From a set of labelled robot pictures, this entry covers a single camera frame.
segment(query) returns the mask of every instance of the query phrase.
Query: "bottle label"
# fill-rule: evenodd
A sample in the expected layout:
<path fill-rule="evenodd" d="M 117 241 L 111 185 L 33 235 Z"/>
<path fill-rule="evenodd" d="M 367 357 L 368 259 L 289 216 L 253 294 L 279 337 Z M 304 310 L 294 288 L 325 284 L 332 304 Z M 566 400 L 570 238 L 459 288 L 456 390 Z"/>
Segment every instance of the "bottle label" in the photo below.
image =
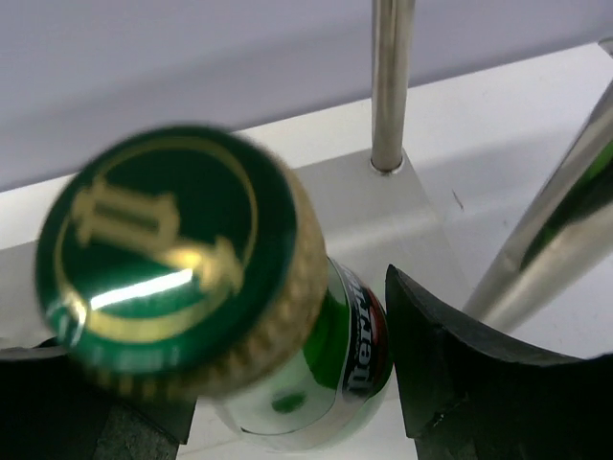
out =
<path fill-rule="evenodd" d="M 389 377 L 389 344 L 385 313 L 375 295 L 357 276 L 334 263 L 350 308 L 350 339 L 340 385 L 345 401 L 368 399 Z"/>

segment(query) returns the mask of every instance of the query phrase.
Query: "beer bottle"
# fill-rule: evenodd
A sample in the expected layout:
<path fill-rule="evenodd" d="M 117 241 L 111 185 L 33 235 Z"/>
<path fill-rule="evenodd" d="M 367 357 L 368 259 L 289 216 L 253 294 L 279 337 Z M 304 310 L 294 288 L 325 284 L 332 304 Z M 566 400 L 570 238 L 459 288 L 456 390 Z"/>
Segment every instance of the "beer bottle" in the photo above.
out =
<path fill-rule="evenodd" d="M 275 450 L 354 433 L 392 370 L 384 310 L 327 257 L 295 174 L 214 127 L 157 128 L 87 164 L 43 225 L 35 286 L 96 384 L 206 398 Z"/>

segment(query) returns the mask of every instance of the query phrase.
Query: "green bottle cap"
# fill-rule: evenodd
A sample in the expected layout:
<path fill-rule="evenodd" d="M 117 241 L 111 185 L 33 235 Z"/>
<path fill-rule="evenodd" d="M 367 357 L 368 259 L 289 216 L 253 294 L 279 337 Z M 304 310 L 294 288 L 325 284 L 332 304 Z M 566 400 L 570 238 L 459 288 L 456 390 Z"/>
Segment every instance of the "green bottle cap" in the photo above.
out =
<path fill-rule="evenodd" d="M 303 345 L 326 291 L 324 241 L 280 160 L 220 129 L 131 137 L 47 217 L 36 292 L 58 341 L 124 395 L 220 397 Z"/>

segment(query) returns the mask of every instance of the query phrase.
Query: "gold logo on cap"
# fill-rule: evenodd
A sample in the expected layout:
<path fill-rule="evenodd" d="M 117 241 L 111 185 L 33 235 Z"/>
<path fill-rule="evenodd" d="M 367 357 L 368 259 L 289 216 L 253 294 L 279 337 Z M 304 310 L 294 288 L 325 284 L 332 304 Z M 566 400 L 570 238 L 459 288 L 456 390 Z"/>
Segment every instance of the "gold logo on cap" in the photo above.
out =
<path fill-rule="evenodd" d="M 223 236 L 217 236 L 215 243 L 182 237 L 180 213 L 173 194 L 147 195 L 106 181 L 106 174 L 115 166 L 139 154 L 160 149 L 188 149 L 208 154 L 238 178 L 251 209 L 251 231 L 241 258 Z M 93 308 L 91 302 L 82 299 L 64 271 L 61 250 L 71 223 L 80 246 L 100 241 L 140 254 L 175 268 L 177 274 L 187 272 L 196 278 L 199 290 L 208 295 L 185 309 L 154 318 L 123 318 L 107 309 Z M 108 339 L 144 343 L 181 334 L 216 310 L 228 296 L 240 291 L 244 268 L 255 246 L 257 226 L 258 207 L 251 181 L 239 161 L 223 147 L 204 139 L 174 137 L 128 149 L 103 165 L 90 186 L 78 191 L 70 215 L 62 223 L 54 268 L 63 304 L 78 319 L 79 330 L 86 329 Z"/>

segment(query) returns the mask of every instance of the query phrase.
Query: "metal rod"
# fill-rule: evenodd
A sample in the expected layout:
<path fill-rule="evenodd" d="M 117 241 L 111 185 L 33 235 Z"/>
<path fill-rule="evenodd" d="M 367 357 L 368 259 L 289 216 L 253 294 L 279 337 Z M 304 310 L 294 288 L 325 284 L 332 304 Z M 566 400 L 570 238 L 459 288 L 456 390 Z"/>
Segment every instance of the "metal rod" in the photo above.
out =
<path fill-rule="evenodd" d="M 511 232 L 464 312 L 509 332 L 611 251 L 613 82 Z"/>
<path fill-rule="evenodd" d="M 402 131 L 409 85 L 415 0 L 373 0 L 373 167 L 402 164 Z"/>

